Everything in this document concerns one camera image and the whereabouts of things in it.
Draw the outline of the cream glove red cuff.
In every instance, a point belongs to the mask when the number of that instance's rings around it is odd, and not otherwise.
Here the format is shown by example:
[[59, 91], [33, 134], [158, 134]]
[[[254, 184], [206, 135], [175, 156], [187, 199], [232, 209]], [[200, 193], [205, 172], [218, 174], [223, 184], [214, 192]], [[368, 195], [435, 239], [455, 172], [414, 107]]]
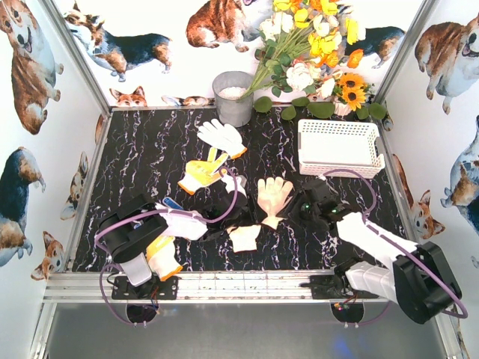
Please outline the cream glove red cuff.
[[256, 251], [256, 239], [260, 233], [261, 226], [254, 224], [247, 227], [231, 227], [227, 229], [230, 240], [233, 243], [234, 253], [243, 251]]

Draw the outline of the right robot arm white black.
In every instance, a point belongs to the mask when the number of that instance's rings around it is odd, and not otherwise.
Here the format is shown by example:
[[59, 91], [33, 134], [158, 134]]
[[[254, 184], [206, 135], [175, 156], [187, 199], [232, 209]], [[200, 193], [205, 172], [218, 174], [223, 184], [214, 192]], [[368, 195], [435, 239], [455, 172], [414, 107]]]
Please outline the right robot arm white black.
[[328, 280], [310, 280], [308, 287], [342, 297], [369, 293], [387, 299], [418, 324], [439, 313], [467, 317], [459, 284], [438, 245], [420, 245], [388, 232], [338, 201], [325, 181], [304, 184], [284, 214], [305, 228], [336, 235], [376, 260], [371, 264], [353, 257], [335, 266]]

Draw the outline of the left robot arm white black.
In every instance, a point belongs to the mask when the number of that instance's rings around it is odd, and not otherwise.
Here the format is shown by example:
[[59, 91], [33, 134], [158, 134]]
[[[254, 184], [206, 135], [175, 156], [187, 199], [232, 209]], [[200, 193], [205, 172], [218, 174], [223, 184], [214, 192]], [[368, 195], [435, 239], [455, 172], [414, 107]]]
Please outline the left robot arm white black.
[[100, 219], [95, 241], [129, 283], [140, 286], [153, 274], [165, 281], [183, 269], [175, 260], [175, 239], [210, 242], [228, 236], [235, 252], [254, 251], [260, 229], [241, 191], [229, 190], [218, 202], [189, 211], [140, 194]]

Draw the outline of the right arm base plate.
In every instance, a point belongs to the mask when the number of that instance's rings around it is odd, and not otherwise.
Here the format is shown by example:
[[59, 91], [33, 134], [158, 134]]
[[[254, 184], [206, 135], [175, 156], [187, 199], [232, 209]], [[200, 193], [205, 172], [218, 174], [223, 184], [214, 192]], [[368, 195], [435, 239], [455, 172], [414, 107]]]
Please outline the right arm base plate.
[[332, 276], [311, 276], [308, 283], [304, 283], [304, 287], [311, 290], [313, 299], [375, 299], [378, 295], [365, 291], [352, 289], [348, 286], [344, 287], [339, 281], [336, 282]]

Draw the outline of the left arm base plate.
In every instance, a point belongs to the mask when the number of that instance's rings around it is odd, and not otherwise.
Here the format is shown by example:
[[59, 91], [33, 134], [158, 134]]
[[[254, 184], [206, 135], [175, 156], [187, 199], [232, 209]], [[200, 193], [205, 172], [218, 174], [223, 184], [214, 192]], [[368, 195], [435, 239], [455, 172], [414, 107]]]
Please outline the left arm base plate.
[[173, 276], [161, 281], [153, 276], [149, 281], [133, 286], [127, 276], [115, 278], [112, 299], [114, 300], [175, 300], [177, 298], [179, 277]]

